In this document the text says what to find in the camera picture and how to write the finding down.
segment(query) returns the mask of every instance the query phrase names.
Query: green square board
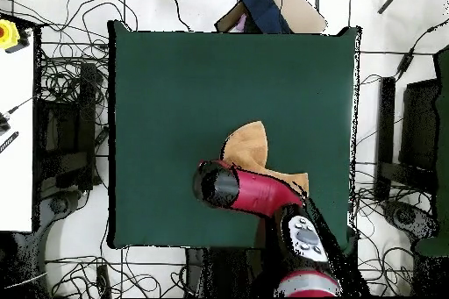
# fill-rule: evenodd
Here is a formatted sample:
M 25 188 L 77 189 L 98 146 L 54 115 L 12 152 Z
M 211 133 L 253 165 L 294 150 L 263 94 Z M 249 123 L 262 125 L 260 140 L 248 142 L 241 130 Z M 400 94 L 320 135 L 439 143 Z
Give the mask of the green square board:
M 228 134 L 257 120 L 267 132 L 267 167 L 309 173 L 311 197 L 346 246 L 357 29 L 324 36 L 109 28 L 115 247 L 253 246 L 259 219 L 198 202 L 192 177 L 200 160 L 219 157 Z

